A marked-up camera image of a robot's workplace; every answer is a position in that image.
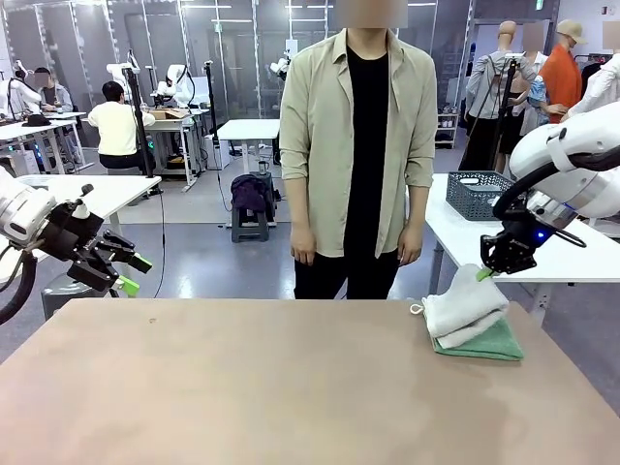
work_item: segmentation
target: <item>black pants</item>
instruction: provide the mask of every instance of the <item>black pants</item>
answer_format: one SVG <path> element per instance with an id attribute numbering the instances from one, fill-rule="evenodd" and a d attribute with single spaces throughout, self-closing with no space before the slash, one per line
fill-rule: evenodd
<path id="1" fill-rule="evenodd" d="M 147 152 L 148 163 L 153 170 L 155 168 L 155 157 L 150 150 Z M 126 170 L 128 168 L 139 168 L 143 175 L 146 175 L 144 157 L 139 150 L 133 155 L 103 155 L 99 154 L 99 161 L 109 170 Z"/>
<path id="2" fill-rule="evenodd" d="M 398 252 L 383 254 L 379 259 L 331 259 L 316 255 L 312 266 L 294 263 L 297 299 L 333 299 L 347 283 L 348 299 L 385 300 L 398 271 Z"/>
<path id="3" fill-rule="evenodd" d="M 498 119 L 476 119 L 469 114 L 467 116 L 467 135 L 469 143 L 463 154 L 459 171 L 487 171 L 493 170 L 495 153 L 493 152 L 493 139 L 495 130 L 499 124 Z"/>

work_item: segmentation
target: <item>black t-shirt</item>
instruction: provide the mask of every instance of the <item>black t-shirt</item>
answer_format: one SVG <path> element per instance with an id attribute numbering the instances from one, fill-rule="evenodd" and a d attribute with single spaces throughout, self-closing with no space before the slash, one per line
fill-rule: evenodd
<path id="1" fill-rule="evenodd" d="M 374 257 L 379 232 L 388 134 L 389 61 L 364 60 L 347 47 L 354 98 L 354 162 L 345 256 Z"/>

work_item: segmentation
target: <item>glass wall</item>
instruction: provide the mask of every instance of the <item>glass wall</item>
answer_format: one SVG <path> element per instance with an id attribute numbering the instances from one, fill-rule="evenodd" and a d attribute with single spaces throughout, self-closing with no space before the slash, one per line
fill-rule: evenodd
<path id="1" fill-rule="evenodd" d="M 339 32 L 335 1 L 9 0 L 5 9 L 12 58 L 29 69 L 49 66 L 81 109 L 103 100 L 106 65 L 124 62 L 132 50 L 149 104 L 170 64 L 189 64 L 197 77 L 212 61 L 216 115 L 225 122 L 278 116 L 284 82 L 269 65 L 284 56 L 288 39 L 302 50 Z M 409 26 L 398 30 L 402 41 L 435 59 L 439 106 L 453 100 L 470 3 L 411 0 Z"/>

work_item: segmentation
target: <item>folded towel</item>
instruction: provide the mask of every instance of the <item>folded towel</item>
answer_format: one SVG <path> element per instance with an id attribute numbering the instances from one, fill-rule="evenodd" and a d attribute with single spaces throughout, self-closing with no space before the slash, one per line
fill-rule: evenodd
<path id="1" fill-rule="evenodd" d="M 485 321 L 485 317 L 498 310 L 508 310 L 508 299 L 497 289 L 492 279 L 478 281 L 480 271 L 474 264 L 461 266 L 445 294 L 430 295 L 423 300 L 424 316 L 431 337 L 447 336 L 468 326 L 471 326 L 471 330 L 467 334 L 474 337 L 495 323 Z"/>
<path id="2" fill-rule="evenodd" d="M 504 318 L 507 313 L 508 309 L 496 310 L 494 312 L 491 312 L 490 315 L 480 318 L 477 322 L 473 322 L 472 324 L 465 326 L 462 329 L 458 329 L 454 332 L 451 332 L 450 334 L 438 337 L 437 341 L 444 349 L 452 349 L 454 347 L 461 346 L 467 341 L 470 341 L 478 335 L 483 334 L 490 327 L 492 327 L 502 318 Z"/>
<path id="3" fill-rule="evenodd" d="M 505 318 L 500 319 L 484 333 L 455 349 L 442 347 L 433 339 L 437 354 L 454 357 L 490 358 L 495 360 L 519 361 L 524 357 L 521 346 L 514 339 L 512 330 Z"/>

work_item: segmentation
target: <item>beige shirt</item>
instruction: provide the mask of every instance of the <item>beige shirt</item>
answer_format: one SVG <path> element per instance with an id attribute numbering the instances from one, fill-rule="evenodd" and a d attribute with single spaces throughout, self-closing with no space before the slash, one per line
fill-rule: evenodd
<path id="1" fill-rule="evenodd" d="M 282 98 L 282 178 L 308 179 L 310 227 L 317 252 L 344 255 L 354 160 L 353 86 L 346 29 L 300 52 Z M 437 79 L 425 52 L 388 31 L 391 86 L 376 257 L 398 247 L 406 186 L 430 187 L 437 132 Z"/>

